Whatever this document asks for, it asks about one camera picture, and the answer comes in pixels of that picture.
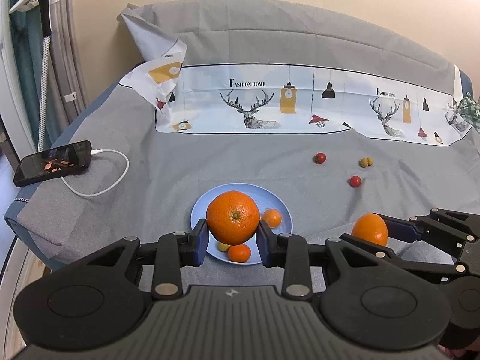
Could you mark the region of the large orange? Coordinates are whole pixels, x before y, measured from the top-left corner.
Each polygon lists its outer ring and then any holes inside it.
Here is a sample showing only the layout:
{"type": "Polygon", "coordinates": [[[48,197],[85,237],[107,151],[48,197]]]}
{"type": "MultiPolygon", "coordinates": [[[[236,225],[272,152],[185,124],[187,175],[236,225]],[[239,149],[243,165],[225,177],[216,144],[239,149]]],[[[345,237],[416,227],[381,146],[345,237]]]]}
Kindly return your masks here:
{"type": "Polygon", "coordinates": [[[253,237],[260,211],[247,194],[228,191],[209,204],[206,220],[208,230],[219,242],[240,245],[253,237]]]}

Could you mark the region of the orange back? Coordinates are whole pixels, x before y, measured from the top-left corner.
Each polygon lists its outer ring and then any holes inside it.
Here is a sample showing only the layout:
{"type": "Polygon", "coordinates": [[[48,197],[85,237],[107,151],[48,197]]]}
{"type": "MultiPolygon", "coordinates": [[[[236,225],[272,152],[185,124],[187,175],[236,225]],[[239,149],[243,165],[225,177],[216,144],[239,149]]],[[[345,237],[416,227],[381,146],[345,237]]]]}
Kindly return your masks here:
{"type": "Polygon", "coordinates": [[[385,221],[374,213],[361,216],[352,228],[351,234],[356,238],[380,246],[386,246],[389,237],[385,221]]]}

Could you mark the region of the red tomato lower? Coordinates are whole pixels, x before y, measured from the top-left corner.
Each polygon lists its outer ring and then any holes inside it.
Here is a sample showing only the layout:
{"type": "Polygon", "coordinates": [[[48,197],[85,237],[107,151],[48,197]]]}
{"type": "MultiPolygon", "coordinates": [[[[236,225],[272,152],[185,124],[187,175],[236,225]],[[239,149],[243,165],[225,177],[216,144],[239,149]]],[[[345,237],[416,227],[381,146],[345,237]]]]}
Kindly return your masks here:
{"type": "Polygon", "coordinates": [[[358,188],[362,184],[362,179],[358,175],[353,175],[349,180],[349,185],[352,188],[358,188]]]}

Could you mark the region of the deer print pillowcase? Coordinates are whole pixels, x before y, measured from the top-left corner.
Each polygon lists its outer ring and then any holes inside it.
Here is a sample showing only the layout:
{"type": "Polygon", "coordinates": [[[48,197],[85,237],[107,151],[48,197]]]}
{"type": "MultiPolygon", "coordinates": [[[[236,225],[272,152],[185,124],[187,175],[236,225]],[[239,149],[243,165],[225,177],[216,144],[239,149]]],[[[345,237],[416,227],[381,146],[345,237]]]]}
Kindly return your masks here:
{"type": "Polygon", "coordinates": [[[469,78],[408,38],[330,10],[189,0],[121,12],[143,63],[123,84],[160,133],[322,134],[447,146],[479,127],[469,78]]]}

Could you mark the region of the yellow-green round fruit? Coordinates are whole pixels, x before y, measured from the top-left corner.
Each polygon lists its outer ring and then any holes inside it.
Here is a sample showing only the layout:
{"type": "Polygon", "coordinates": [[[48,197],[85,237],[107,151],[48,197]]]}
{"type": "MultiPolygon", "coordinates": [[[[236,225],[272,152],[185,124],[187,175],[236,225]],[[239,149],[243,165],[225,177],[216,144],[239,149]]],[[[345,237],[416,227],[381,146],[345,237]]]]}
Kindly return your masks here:
{"type": "Polygon", "coordinates": [[[221,251],[221,252],[227,252],[230,248],[230,246],[228,244],[224,244],[224,243],[221,243],[221,242],[219,242],[217,244],[217,247],[218,247],[218,250],[221,251]]]}

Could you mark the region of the garment steamer pole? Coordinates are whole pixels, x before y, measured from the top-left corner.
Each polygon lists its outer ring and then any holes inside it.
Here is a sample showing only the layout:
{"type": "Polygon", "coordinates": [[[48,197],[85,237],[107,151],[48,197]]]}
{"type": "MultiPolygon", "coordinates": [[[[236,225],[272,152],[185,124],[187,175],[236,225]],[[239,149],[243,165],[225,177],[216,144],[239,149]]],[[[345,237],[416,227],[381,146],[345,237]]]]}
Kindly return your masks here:
{"type": "Polygon", "coordinates": [[[41,16],[42,56],[37,150],[43,151],[47,124],[47,92],[50,59],[50,0],[37,0],[41,16]]]}

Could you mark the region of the blue plate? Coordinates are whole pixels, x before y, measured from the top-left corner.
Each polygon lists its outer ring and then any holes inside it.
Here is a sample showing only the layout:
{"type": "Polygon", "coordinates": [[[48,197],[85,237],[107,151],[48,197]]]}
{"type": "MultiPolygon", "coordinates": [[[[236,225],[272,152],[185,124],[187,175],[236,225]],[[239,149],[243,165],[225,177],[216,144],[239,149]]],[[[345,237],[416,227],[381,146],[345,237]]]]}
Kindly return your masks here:
{"type": "MultiPolygon", "coordinates": [[[[190,226],[191,229],[194,229],[195,225],[199,219],[205,219],[207,215],[207,209],[209,204],[222,193],[229,191],[239,191],[244,194],[247,194],[251,197],[256,205],[258,206],[259,213],[263,214],[264,211],[268,209],[277,210],[281,216],[282,221],[277,228],[273,228],[272,232],[274,234],[281,233],[293,233],[293,219],[291,217],[290,211],[285,205],[285,203],[274,193],[269,190],[262,188],[258,185],[247,184],[247,183],[228,183],[216,186],[207,192],[205,192],[197,201],[194,203],[193,208],[190,213],[190,226]]],[[[215,258],[219,261],[230,265],[236,266],[252,266],[261,264],[260,253],[257,248],[256,238],[253,236],[247,242],[246,245],[250,249],[250,258],[243,263],[233,262],[229,259],[227,252],[220,251],[218,249],[217,239],[210,234],[209,242],[207,247],[207,254],[212,258],[215,258]]]]}

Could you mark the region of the red tomato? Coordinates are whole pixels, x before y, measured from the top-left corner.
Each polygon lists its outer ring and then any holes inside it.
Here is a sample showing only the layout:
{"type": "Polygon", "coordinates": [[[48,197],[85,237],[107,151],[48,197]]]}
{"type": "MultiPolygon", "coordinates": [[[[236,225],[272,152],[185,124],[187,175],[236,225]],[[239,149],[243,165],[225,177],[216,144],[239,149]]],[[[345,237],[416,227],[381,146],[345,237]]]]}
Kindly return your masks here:
{"type": "Polygon", "coordinates": [[[321,152],[315,154],[315,156],[313,157],[313,161],[315,164],[323,164],[326,162],[326,160],[327,160],[326,154],[321,152]]]}
{"type": "Polygon", "coordinates": [[[358,188],[362,184],[362,179],[358,175],[353,175],[349,180],[349,185],[352,188],[358,188]]]}

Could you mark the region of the grey bed sheet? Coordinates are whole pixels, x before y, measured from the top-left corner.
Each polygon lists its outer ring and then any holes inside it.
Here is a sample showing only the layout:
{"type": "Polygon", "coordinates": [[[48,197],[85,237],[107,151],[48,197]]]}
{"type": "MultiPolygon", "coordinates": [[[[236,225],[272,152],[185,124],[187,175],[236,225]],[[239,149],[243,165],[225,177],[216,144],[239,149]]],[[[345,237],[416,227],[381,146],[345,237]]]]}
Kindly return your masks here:
{"type": "Polygon", "coordinates": [[[103,149],[73,183],[19,191],[5,220],[48,267],[59,269],[126,236],[155,242],[190,226],[208,189],[246,182],[286,203],[294,229],[310,242],[348,231],[369,211],[406,218],[431,208],[479,211],[479,135],[447,148],[390,143],[347,130],[325,135],[189,135],[154,130],[154,111],[131,88],[114,85],[61,135],[103,149]],[[317,153],[326,154],[316,164],[317,153]],[[373,166],[361,167],[362,158],[373,166]],[[349,180],[362,184],[352,188],[349,180]]]}

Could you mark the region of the black smartphone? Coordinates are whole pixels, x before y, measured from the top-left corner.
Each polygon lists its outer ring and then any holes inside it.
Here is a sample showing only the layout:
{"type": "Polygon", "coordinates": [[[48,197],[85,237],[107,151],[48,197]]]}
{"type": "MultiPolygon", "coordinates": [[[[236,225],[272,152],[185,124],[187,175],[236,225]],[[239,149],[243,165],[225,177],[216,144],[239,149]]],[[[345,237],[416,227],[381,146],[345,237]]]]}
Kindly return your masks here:
{"type": "Polygon", "coordinates": [[[13,178],[17,188],[86,172],[91,163],[90,141],[78,141],[30,154],[21,159],[13,178]]]}

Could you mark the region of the red tomato upper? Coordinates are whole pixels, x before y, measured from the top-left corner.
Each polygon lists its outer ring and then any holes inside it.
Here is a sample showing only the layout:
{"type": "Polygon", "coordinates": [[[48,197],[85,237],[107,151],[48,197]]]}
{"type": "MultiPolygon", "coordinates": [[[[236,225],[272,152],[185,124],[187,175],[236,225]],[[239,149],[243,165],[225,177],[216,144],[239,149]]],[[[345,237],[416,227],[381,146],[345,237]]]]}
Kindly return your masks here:
{"type": "Polygon", "coordinates": [[[315,164],[323,164],[326,162],[326,160],[327,160],[326,154],[321,152],[315,154],[315,156],[313,157],[313,161],[315,164]]]}

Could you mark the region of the hanging green clothes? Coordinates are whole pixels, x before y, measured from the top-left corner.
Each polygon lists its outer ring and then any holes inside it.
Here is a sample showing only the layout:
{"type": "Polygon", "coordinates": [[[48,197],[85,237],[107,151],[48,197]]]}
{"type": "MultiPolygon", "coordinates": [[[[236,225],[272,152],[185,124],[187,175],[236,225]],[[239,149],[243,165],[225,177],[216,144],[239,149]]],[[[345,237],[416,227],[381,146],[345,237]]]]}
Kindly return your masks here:
{"type": "MultiPolygon", "coordinates": [[[[30,131],[35,147],[38,146],[38,128],[41,88],[42,31],[38,7],[29,11],[16,11],[10,15],[10,35],[16,59],[19,85],[24,101],[30,131]]],[[[54,111],[49,104],[47,111],[54,111]]],[[[49,148],[61,134],[55,111],[46,117],[44,148],[49,148]]]]}

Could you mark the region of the grey curtain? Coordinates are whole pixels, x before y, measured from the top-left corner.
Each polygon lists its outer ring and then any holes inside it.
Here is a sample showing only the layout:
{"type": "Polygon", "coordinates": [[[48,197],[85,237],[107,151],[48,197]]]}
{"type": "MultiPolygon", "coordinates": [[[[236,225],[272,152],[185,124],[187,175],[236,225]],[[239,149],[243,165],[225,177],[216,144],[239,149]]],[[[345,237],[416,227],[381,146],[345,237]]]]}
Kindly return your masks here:
{"type": "Polygon", "coordinates": [[[72,0],[52,0],[50,5],[51,46],[49,79],[62,128],[87,107],[88,96],[80,68],[72,0]]]}

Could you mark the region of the yellow-green fruit back left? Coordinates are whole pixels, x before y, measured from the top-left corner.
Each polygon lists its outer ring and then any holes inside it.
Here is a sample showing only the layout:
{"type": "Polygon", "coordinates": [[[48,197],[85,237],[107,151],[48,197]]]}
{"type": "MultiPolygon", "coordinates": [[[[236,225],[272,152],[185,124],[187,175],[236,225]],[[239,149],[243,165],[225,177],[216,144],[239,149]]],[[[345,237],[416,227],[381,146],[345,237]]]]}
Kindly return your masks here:
{"type": "Polygon", "coordinates": [[[368,159],[367,158],[362,158],[360,161],[359,161],[359,165],[361,167],[368,167],[369,164],[368,164],[368,159]]]}

